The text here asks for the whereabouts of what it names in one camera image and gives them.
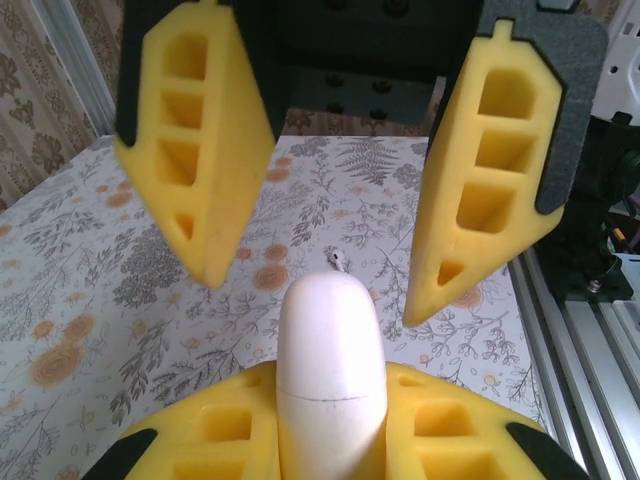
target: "table surface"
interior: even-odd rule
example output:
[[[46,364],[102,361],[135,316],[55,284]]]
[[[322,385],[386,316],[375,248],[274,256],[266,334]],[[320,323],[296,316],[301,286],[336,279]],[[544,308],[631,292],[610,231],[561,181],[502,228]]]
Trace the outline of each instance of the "table surface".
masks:
[[[282,137],[225,286],[185,271],[100,139],[0,215],[0,476],[79,478],[130,425],[276,356],[287,286],[341,249],[387,359],[545,425],[509,272],[401,325],[426,138]]]

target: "patterned wallpaper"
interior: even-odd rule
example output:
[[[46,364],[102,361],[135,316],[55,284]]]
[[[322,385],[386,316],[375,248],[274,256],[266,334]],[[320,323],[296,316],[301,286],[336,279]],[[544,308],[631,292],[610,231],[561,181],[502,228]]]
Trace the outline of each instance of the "patterned wallpaper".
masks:
[[[125,0],[69,0],[115,98]],[[621,0],[582,0],[579,11],[608,22]],[[423,125],[402,125],[291,109],[286,135],[423,136]],[[35,188],[96,137],[29,0],[0,0],[0,211]]]

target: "floral fabric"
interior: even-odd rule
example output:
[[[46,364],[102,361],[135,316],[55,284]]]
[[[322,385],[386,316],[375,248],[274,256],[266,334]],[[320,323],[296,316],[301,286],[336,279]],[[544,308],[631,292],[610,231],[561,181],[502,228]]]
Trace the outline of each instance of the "floral fabric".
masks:
[[[110,137],[0,215],[0,477],[80,477],[130,425],[276,357],[287,286],[332,268],[369,289],[389,361],[544,424],[506,267],[401,325],[427,140],[282,137],[219,291],[173,255]]]

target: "yellow foam base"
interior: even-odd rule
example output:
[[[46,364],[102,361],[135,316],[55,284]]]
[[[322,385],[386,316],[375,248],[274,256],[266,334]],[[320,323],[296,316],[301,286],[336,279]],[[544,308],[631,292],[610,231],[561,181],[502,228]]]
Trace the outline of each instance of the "yellow foam base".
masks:
[[[145,36],[138,136],[116,153],[201,283],[223,285],[274,147],[232,9],[175,8]]]
[[[124,436],[157,438],[128,480],[281,479],[275,362],[265,362],[148,417]],[[469,390],[387,364],[380,480],[543,480],[505,429],[531,420]],[[354,478],[352,480],[377,480]]]
[[[562,87],[512,22],[475,38],[423,171],[404,324],[418,325],[549,233],[535,198]]]

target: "white capsule-shaped object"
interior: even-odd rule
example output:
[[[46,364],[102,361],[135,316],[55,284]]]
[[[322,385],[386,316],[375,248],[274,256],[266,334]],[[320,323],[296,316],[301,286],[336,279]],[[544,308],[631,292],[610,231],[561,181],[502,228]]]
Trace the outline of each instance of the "white capsule-shaped object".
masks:
[[[276,383],[282,478],[385,478],[382,337],[371,296],[355,277],[313,273],[289,287]]]

